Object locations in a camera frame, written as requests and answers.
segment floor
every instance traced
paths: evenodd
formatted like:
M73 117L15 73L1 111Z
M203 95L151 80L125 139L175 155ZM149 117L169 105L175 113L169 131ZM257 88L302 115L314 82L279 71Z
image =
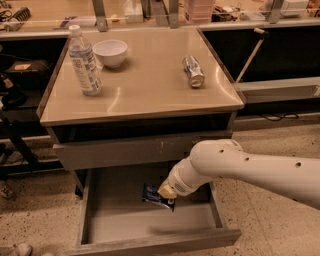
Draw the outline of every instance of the floor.
M320 158L320 113L237 118L234 130L233 139L250 153ZM18 175L8 183L16 198L0 200L0 255L14 243L31 244L33 256L59 256L75 246L82 200L68 172ZM227 225L240 228L241 237L234 246L174 255L319 255L320 211L242 181L215 184Z

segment soda can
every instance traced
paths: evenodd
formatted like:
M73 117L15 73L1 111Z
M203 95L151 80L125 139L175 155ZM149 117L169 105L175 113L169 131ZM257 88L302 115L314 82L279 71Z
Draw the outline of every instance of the soda can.
M205 77L197 59L192 55L187 55L182 60L182 65L189 78L189 85L197 88L203 85Z

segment white bowl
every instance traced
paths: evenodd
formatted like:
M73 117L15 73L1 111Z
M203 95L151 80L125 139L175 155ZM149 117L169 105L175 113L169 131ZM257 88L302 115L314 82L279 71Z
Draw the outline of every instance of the white bowl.
M125 60L128 45L120 40L105 40L93 46L97 59L108 68L117 68Z

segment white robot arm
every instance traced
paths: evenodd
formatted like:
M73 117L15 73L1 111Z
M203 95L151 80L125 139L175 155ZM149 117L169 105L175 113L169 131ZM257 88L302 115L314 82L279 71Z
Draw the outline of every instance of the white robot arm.
M168 199L186 196L216 177L242 180L320 209L320 159L249 154L234 140L196 144L158 193Z

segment open drawer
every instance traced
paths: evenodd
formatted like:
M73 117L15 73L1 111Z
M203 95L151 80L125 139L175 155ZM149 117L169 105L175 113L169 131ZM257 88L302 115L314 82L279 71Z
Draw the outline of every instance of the open drawer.
M168 163L88 172L77 247L65 255L162 255L233 245L213 185L176 200L175 210L142 202L144 183L160 185Z

